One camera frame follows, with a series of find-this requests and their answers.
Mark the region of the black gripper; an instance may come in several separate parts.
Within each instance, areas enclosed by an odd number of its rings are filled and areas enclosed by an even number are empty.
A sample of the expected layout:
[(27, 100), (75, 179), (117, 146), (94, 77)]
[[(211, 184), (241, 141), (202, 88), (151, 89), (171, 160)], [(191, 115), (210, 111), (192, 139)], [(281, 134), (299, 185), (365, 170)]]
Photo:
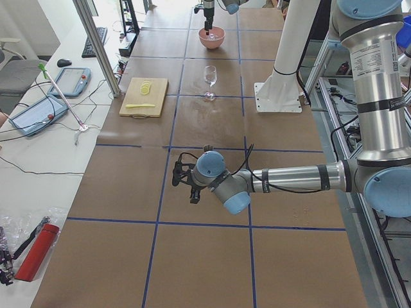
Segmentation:
[(209, 35), (213, 28), (214, 0), (200, 0), (200, 2), (195, 5), (195, 13), (198, 13), (200, 10), (203, 11), (204, 17), (206, 18), (204, 23), (205, 34)]
[(183, 163), (176, 161), (173, 168), (172, 186), (176, 187), (179, 183), (187, 184), (191, 187), (190, 203), (197, 204), (200, 201), (201, 186), (194, 182), (192, 172), (195, 168), (194, 163)]

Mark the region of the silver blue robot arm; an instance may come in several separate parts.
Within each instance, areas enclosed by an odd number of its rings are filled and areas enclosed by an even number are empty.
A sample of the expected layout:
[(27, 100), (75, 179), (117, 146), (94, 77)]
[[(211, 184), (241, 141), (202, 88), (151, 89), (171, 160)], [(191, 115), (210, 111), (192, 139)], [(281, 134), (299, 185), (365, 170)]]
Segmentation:
[(333, 1), (329, 34), (348, 48), (362, 138), (354, 159), (316, 166), (230, 172), (223, 156), (205, 151), (194, 164), (176, 161), (172, 184), (191, 187), (197, 203), (209, 189), (232, 214), (250, 204), (251, 193), (309, 194), (330, 189), (363, 195), (369, 206), (395, 218), (410, 215), (410, 137), (405, 123), (396, 34), (399, 1)]
[[(236, 13), (239, 10), (239, 7), (245, 4), (247, 0), (222, 0), (223, 8), (228, 11), (230, 15)], [(214, 21), (214, 0), (204, 0), (200, 1), (194, 7), (194, 13), (198, 13), (200, 10), (203, 11), (205, 22), (204, 30), (205, 34), (209, 35), (210, 31), (213, 28)]]

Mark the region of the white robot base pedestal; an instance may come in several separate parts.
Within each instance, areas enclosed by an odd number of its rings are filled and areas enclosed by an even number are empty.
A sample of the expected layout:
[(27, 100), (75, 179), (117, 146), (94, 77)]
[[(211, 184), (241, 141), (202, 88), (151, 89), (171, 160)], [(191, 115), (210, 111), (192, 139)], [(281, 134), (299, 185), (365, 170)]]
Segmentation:
[(272, 74), (254, 84), (258, 112), (302, 112), (297, 71), (319, 6), (319, 0), (290, 2)]

